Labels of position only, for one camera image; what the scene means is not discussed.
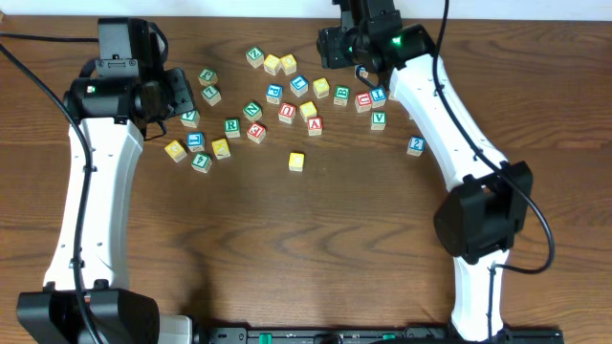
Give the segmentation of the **yellow O block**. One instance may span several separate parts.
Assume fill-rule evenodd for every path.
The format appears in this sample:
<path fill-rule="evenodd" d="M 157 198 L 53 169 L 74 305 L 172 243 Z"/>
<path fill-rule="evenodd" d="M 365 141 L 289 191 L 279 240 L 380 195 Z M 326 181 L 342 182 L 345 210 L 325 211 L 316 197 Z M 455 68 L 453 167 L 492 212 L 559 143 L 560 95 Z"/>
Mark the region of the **yellow O block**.
<path fill-rule="evenodd" d="M 328 80 L 325 77 L 314 80 L 313 90 L 316 98 L 328 97 L 330 92 Z"/>

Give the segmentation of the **green R block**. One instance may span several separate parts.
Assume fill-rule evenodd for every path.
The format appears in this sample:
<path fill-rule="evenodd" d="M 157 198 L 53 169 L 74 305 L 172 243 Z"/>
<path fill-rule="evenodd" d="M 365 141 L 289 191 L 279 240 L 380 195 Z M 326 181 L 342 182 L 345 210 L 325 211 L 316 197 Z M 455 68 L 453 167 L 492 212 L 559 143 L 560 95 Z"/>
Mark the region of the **green R block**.
<path fill-rule="evenodd" d="M 228 118 L 224 121 L 225 135 L 229 139 L 240 138 L 240 122 L 238 118 Z"/>

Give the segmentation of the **yellow C block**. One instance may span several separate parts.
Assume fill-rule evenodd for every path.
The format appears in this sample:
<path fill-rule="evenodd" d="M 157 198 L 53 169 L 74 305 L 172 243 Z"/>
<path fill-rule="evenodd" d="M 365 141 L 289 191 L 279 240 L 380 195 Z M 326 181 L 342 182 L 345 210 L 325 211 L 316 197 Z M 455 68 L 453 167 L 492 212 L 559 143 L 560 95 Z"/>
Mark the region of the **yellow C block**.
<path fill-rule="evenodd" d="M 290 171 L 302 172 L 305 161 L 303 153 L 292 152 L 289 157 L 288 167 Z"/>

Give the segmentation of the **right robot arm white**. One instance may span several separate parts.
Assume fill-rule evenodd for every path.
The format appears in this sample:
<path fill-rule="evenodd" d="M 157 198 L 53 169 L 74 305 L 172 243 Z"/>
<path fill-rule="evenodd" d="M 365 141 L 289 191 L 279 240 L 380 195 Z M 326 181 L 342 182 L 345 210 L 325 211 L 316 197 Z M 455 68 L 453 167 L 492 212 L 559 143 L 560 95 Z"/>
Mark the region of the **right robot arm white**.
<path fill-rule="evenodd" d="M 483 342 L 504 329 L 501 276 L 524 225 L 533 175 L 511 164 L 484 136 L 448 80 L 441 42 L 426 29 L 405 26 L 391 1 L 334 0 L 340 23 L 319 31 L 325 69 L 361 65 L 412 116 L 433 153 L 448 194 L 433 223 L 453 258 L 455 303 L 450 322 L 465 341 Z"/>

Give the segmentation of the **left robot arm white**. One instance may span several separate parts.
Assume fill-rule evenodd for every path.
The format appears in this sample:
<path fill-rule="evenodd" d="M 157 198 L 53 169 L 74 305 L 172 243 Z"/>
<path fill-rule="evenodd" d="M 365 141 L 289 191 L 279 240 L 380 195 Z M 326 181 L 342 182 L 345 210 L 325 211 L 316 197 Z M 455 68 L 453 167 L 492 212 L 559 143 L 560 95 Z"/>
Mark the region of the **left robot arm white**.
<path fill-rule="evenodd" d="M 99 56 L 57 99 L 70 124 L 71 164 L 60 236 L 43 288 L 19 295 L 20 325 L 39 343 L 196 343 L 185 315 L 163 315 L 129 288 L 126 228 L 149 124 L 194 108 L 185 73 L 166 69 L 152 22 L 102 18 Z"/>

